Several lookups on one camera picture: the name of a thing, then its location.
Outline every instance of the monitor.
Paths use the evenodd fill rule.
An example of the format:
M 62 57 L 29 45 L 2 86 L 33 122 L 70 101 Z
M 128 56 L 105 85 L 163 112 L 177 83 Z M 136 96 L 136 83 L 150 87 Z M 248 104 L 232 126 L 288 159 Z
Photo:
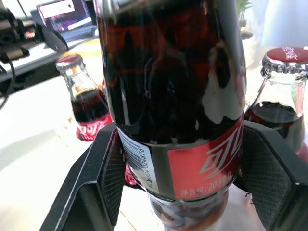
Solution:
M 59 33 L 92 25 L 85 0 L 57 0 L 37 9 L 44 25 Z

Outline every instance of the dark cola liquid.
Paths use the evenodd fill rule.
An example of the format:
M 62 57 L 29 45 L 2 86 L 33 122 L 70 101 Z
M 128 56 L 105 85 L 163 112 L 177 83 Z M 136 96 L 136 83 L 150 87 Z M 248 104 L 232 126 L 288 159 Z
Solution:
M 108 114 L 105 96 L 99 89 L 80 93 L 71 103 L 75 119 L 79 123 L 90 123 Z
M 245 120 L 262 124 L 279 132 L 279 134 L 297 153 L 300 151 L 305 134 L 303 116 L 297 117 L 290 106 L 280 103 L 261 102 L 249 108 Z
M 224 134 L 243 113 L 245 93 L 234 2 L 132 2 L 98 18 L 113 120 L 148 144 Z

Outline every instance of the glass bottle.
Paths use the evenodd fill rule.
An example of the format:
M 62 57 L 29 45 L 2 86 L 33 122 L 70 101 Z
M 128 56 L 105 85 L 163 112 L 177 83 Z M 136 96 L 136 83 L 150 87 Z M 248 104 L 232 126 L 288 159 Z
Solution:
M 79 54 L 61 57 L 56 67 L 70 93 L 78 123 L 76 135 L 82 141 L 93 141 L 99 130 L 112 122 L 105 95 L 88 75 Z
M 277 130 L 294 153 L 304 155 L 308 51 L 299 47 L 275 48 L 266 53 L 262 65 L 264 80 L 245 120 Z

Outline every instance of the cola bottle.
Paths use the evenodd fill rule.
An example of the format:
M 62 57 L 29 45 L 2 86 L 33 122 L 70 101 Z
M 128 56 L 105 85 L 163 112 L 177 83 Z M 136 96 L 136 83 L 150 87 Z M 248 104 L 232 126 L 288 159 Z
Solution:
M 107 100 L 135 180 L 170 228 L 224 212 L 246 69 L 234 0 L 96 0 Z
M 304 91 L 308 51 L 301 47 L 278 47 L 262 61 L 263 83 L 245 120 L 277 130 L 294 153 L 307 156 L 304 124 Z
M 103 92 L 88 75 L 82 57 L 70 54 L 56 61 L 71 97 L 76 136 L 82 141 L 93 141 L 100 129 L 112 122 Z

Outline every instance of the bottle label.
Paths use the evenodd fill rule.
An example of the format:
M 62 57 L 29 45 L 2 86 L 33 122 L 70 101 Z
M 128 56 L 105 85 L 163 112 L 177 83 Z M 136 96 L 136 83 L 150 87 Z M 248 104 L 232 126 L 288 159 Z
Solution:
M 144 187 L 158 193 L 150 149 L 125 135 L 119 128 L 118 131 L 132 172 L 138 172 L 138 180 Z
M 225 134 L 206 144 L 168 151 L 177 198 L 209 196 L 231 181 L 240 164 L 243 122 L 242 116 Z
M 79 123 L 77 128 L 77 136 L 80 140 L 94 141 L 97 133 L 106 125 L 112 123 L 110 114 L 90 123 Z

